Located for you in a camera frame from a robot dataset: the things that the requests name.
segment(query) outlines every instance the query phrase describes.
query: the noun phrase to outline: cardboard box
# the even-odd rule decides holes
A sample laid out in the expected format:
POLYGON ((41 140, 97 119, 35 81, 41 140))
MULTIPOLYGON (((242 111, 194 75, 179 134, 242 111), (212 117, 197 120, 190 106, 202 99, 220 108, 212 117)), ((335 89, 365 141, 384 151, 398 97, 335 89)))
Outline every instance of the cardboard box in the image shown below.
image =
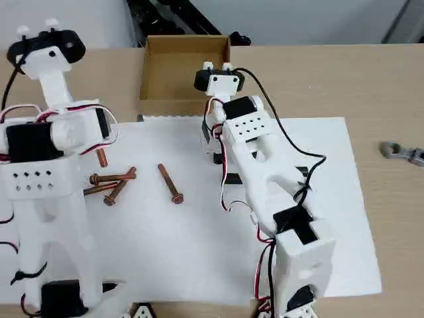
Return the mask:
POLYGON ((201 115, 207 96, 194 88, 203 62, 216 68, 230 62, 227 36, 149 36, 142 74, 140 110, 143 115, 201 115), (164 104, 172 104, 166 110, 164 104))

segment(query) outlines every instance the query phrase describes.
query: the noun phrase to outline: wooden tabletop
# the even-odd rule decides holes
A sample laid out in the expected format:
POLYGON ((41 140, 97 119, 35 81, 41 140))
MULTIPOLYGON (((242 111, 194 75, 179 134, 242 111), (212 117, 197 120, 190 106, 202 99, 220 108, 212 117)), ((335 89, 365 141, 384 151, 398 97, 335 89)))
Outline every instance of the wooden tabletop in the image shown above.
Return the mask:
MULTIPOLYGON (((75 99, 100 97, 120 121, 134 121, 143 49, 94 50, 67 75, 75 99)), ((281 117, 346 117, 383 281, 383 293, 322 299, 320 317, 421 317, 424 303, 424 171, 386 160, 378 143, 423 147, 424 46, 253 46, 231 62, 262 80, 281 117)), ((11 67, 0 62, 0 87, 11 67)), ((258 89, 247 80, 243 93, 258 89)), ((19 76, 10 103, 43 104, 39 84, 19 76)), ((248 308, 163 303, 161 317, 248 317, 248 308)), ((22 317, 15 308, 0 316, 22 317)))

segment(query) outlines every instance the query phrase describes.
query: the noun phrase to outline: black cable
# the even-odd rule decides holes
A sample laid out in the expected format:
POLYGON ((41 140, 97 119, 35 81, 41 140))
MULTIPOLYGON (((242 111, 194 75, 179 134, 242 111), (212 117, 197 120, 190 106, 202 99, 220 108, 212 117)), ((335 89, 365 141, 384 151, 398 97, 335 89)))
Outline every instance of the black cable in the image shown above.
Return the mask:
POLYGON ((19 253, 18 247, 12 242, 0 241, 0 245, 8 245, 15 250, 16 254, 19 253))
POLYGON ((285 128, 284 128, 284 126, 283 126, 283 124, 281 123, 281 120, 280 120, 280 118, 279 118, 279 116, 278 116, 278 114, 277 114, 277 110, 276 110, 276 108, 274 107, 274 104, 272 103, 272 101, 271 101, 271 99, 270 99, 270 97, 268 96, 268 94, 266 93, 266 91, 265 91, 265 89, 264 89, 264 86, 262 86, 262 84, 260 83, 260 81, 259 81, 259 79, 250 71, 250 70, 248 70, 248 69, 246 69, 246 68, 235 68, 235 69, 233 69, 233 72, 245 72, 245 73, 247 73, 255 82, 256 82, 256 84, 258 85, 258 87, 260 88, 260 90, 261 90, 261 92, 262 92, 262 94, 264 95, 264 97, 265 97, 265 99, 266 99, 266 101, 268 102, 268 104, 269 104, 269 106, 271 107, 271 110, 272 110, 272 112, 273 112, 273 114, 274 114, 274 117, 276 118, 276 120, 277 120, 277 123, 278 123, 278 126, 280 127, 280 129, 281 129, 281 131, 283 132, 283 135, 285 136, 285 138, 287 139, 287 141, 290 143, 290 145, 293 147, 293 148, 295 148, 298 152, 300 152, 301 154, 304 154, 304 155, 306 155, 306 156, 310 156, 310 157, 315 157, 315 158, 321 158, 321 160, 320 161, 318 161, 316 164, 314 164, 313 166, 312 166, 312 168, 310 169, 310 171, 309 171, 309 173, 308 173, 308 175, 307 175, 307 177, 306 177, 306 181, 305 181, 305 184, 304 184, 304 186, 294 195, 294 199, 296 199, 300 194, 302 194, 302 197, 301 197, 301 199, 299 200, 299 202, 298 202, 298 205, 302 205, 303 204, 303 202, 305 201, 305 199, 306 199, 306 195, 307 195, 307 190, 310 188, 309 187, 309 183, 310 183, 310 181, 311 181, 311 177, 312 177, 312 174, 314 173, 314 171, 320 166, 320 165, 322 165, 325 161, 326 161, 326 159, 327 159, 327 157, 324 155, 324 154, 314 154, 313 152, 308 152, 308 151, 304 151, 304 150, 302 150, 302 149, 300 149, 295 143, 294 143, 294 141, 290 138, 290 136, 288 135, 288 133, 286 132, 286 130, 285 130, 285 128))
POLYGON ((4 111, 6 109, 6 102, 7 102, 7 98, 9 96, 10 90, 12 88, 13 82, 15 81, 16 76, 18 75, 19 69, 21 68, 21 66, 25 63, 25 59, 27 58, 28 54, 29 54, 29 50, 27 50, 21 57, 21 59, 19 60, 19 62, 15 65, 15 68, 13 69, 13 72, 11 74, 11 77, 9 78, 9 81, 7 82, 6 88, 5 88, 5 92, 3 93, 3 98, 1 100, 1 110, 4 111))
POLYGON ((25 272, 23 272, 21 270, 18 270, 16 272, 16 274, 15 274, 15 277, 11 281, 11 286, 15 282, 20 281, 20 280, 24 280, 24 279, 27 279, 27 278, 33 279, 33 278, 39 277, 43 273, 43 271, 45 271, 46 268, 47 268, 47 262, 44 263, 44 265, 42 266, 42 268, 37 273, 27 274, 27 273, 25 273, 25 272))
POLYGON ((21 309, 22 312, 29 318, 35 318, 35 317, 41 317, 41 311, 37 311, 36 313, 30 313, 27 311, 27 309, 25 308, 25 298, 27 295, 22 294, 21 297, 21 309))
POLYGON ((271 303, 271 316, 270 318, 275 318, 275 301, 274 301, 274 282, 272 280, 272 259, 274 257, 274 249, 276 247, 276 241, 274 241, 270 244, 271 249, 270 253, 268 255, 268 283, 270 285, 270 303, 271 303))
POLYGON ((13 213, 12 216, 9 219, 4 220, 4 221, 0 221, 0 225, 10 223, 14 218, 15 218, 15 214, 13 213))

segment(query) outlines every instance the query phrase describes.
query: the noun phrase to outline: copper screw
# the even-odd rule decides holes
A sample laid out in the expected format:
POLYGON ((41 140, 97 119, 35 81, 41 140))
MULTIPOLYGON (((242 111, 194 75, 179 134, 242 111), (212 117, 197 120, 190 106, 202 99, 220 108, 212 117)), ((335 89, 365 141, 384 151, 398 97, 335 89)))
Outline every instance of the copper screw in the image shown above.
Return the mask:
POLYGON ((107 163, 105 150, 103 148, 100 148, 100 149, 97 149, 95 153, 97 154, 97 159, 99 159, 100 166, 102 168, 107 167, 108 163, 107 163))
POLYGON ((168 186, 169 190, 171 191, 172 202, 174 202, 175 204, 183 203, 184 202, 184 195, 177 191, 177 188, 175 187, 175 184, 172 182, 170 175, 168 174, 168 172, 165 169, 165 166, 163 164, 159 164, 158 169, 159 169, 162 177, 164 177, 166 185, 168 186))
MULTIPOLYGON (((131 169, 128 170, 126 175, 134 175, 136 170, 137 169, 135 167, 131 167, 131 169)), ((116 197, 119 195, 119 193, 122 191, 122 189, 126 186, 127 182, 128 182, 127 180, 121 180, 118 183, 118 185, 116 186, 116 188, 113 189, 111 194, 105 195, 105 199, 103 199, 103 202, 108 206, 114 205, 116 203, 115 202, 116 197)))
POLYGON ((92 174, 89 180, 91 184, 93 184, 94 186, 97 186, 100 182, 133 180, 135 178, 137 178, 136 174, 134 173, 129 174, 127 172, 126 174, 111 174, 110 176, 99 176, 98 174, 92 174))
POLYGON ((97 185, 95 187, 89 187, 87 189, 84 189, 84 195, 90 195, 90 194, 94 194, 97 192, 102 192, 105 190, 109 190, 109 189, 113 189, 118 185, 117 182, 112 182, 111 184, 102 184, 102 185, 97 185))

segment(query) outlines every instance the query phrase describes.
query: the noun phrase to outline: black object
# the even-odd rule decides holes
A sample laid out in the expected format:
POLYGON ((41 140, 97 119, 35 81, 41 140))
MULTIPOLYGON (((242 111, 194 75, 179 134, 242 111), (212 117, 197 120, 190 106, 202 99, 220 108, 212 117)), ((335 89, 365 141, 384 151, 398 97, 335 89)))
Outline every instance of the black object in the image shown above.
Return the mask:
POLYGON ((243 182, 241 181, 239 174, 227 174, 225 184, 243 184, 243 182))
POLYGON ((223 164, 223 162, 224 162, 223 154, 213 153, 213 163, 214 164, 223 164))
POLYGON ((60 158, 64 155, 50 138, 52 123, 26 123, 6 128, 9 156, 14 162, 34 162, 60 158))
POLYGON ((317 240, 317 236, 312 231, 310 222, 313 218, 301 205, 295 205, 284 211, 280 211, 273 216, 277 224, 277 233, 294 230, 303 245, 317 240))
MULTIPOLYGON (((7 59, 22 74, 21 66, 16 62, 16 57, 31 53, 42 48, 57 46, 69 63, 81 60, 85 54, 85 46, 79 36, 72 30, 43 31, 34 38, 25 38, 12 44, 7 51, 7 59)), ((54 51, 50 51, 51 58, 55 58, 54 51)))
MULTIPOLYGON (((103 283, 103 293, 113 290, 117 284, 103 283)), ((61 280, 43 285, 41 289, 41 316, 43 318, 81 317, 88 312, 80 299, 80 283, 77 280, 61 280)))
POLYGON ((221 35, 213 25, 194 5, 188 0, 158 0, 163 5, 169 5, 171 12, 180 17, 182 21, 196 34, 221 35))
POLYGON ((32 278, 39 277, 39 275, 41 275, 43 273, 43 271, 45 271, 46 268, 47 268, 47 262, 44 263, 44 265, 42 266, 42 268, 37 273, 27 274, 27 273, 22 272, 21 270, 18 270, 16 272, 16 274, 15 274, 15 277, 11 281, 11 286, 15 282, 18 282, 20 280, 32 279, 32 278))
POLYGON ((287 303, 287 311, 294 310, 313 301, 313 292, 309 286, 303 286, 287 303))
POLYGON ((109 137, 109 133, 111 131, 109 123, 107 122, 107 119, 106 119, 105 111, 100 108, 96 108, 95 112, 97 115, 97 119, 99 120, 101 136, 103 137, 103 139, 105 139, 109 137))
POLYGON ((223 109, 227 119, 234 119, 257 111, 253 101, 248 96, 224 103, 223 109))
POLYGON ((241 91, 243 89, 244 75, 240 72, 232 72, 230 70, 199 70, 196 72, 194 87, 199 91, 207 91, 211 75, 235 75, 238 77, 237 91, 241 91))
POLYGON ((299 166, 299 167, 296 167, 296 169, 298 169, 302 173, 302 176, 304 176, 305 178, 307 177, 307 175, 309 173, 309 170, 308 170, 307 167, 299 166))
POLYGON ((143 35, 185 34, 184 30, 178 27, 175 22, 164 19, 149 0, 127 0, 127 2, 143 35))
POLYGON ((211 136, 209 135, 209 127, 206 124, 205 118, 206 116, 203 116, 203 121, 201 122, 201 131, 203 131, 206 142, 209 144, 209 141, 211 141, 211 136))
POLYGON ((241 35, 238 31, 230 34, 231 46, 250 46, 252 41, 248 36, 241 35))

